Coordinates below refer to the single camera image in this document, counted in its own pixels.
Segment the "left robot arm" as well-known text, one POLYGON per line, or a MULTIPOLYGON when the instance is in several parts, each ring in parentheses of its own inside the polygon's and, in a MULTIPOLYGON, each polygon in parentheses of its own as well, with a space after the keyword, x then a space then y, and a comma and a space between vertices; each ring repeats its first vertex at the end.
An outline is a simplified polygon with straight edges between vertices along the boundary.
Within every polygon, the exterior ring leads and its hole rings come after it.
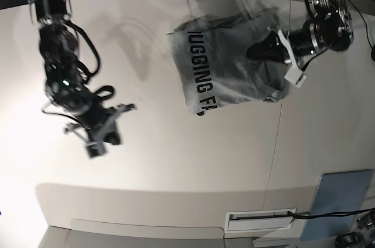
POLYGON ((286 63, 296 58, 303 72, 328 50, 343 52, 352 44, 352 17, 346 0, 304 0, 308 19, 298 30, 271 28, 247 51, 249 59, 286 63))

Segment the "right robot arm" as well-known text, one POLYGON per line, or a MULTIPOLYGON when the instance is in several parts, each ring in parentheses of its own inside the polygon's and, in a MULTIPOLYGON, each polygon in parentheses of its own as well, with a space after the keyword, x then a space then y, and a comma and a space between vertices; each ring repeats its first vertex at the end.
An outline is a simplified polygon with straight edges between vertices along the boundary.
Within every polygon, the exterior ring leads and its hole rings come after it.
POLYGON ((106 142, 121 143, 116 119, 121 114, 135 108, 134 104, 120 104, 105 108, 103 101, 115 94, 113 86, 102 86, 90 91, 87 84, 98 72, 91 72, 81 61, 77 52, 81 35, 94 54, 97 65, 100 56, 85 31, 75 25, 67 11, 69 0, 29 0, 35 4, 36 19, 39 24, 39 51, 44 59, 46 95, 50 102, 66 111, 66 116, 75 123, 73 128, 83 128, 90 144, 106 142))

